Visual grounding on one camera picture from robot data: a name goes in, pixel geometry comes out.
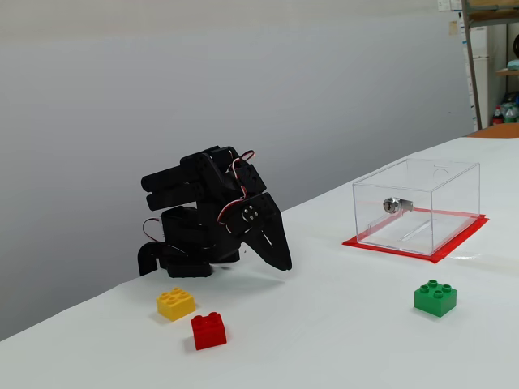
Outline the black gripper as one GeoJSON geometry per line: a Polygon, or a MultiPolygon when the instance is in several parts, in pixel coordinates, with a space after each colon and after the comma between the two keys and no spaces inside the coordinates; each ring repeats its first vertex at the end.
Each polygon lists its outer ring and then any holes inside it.
{"type": "Polygon", "coordinates": [[[292,269],[281,212],[269,193],[231,205],[223,212],[221,223],[270,266],[280,271],[292,269]]]}

